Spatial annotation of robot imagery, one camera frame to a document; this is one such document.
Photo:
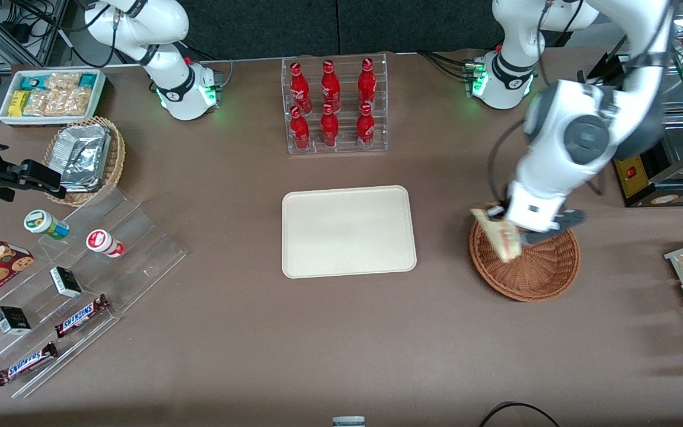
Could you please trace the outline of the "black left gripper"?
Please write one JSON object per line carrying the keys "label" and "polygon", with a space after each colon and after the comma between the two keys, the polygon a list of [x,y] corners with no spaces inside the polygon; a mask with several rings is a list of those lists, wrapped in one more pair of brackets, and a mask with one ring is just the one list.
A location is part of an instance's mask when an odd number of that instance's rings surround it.
{"label": "black left gripper", "polygon": [[[503,219],[507,213],[507,206],[504,203],[494,203],[494,205],[486,206],[486,216],[488,219]],[[528,231],[523,230],[521,233],[521,245],[533,246],[543,241],[550,240],[567,230],[576,227],[581,222],[585,221],[586,215],[581,210],[563,210],[553,216],[550,227],[546,231]]]}

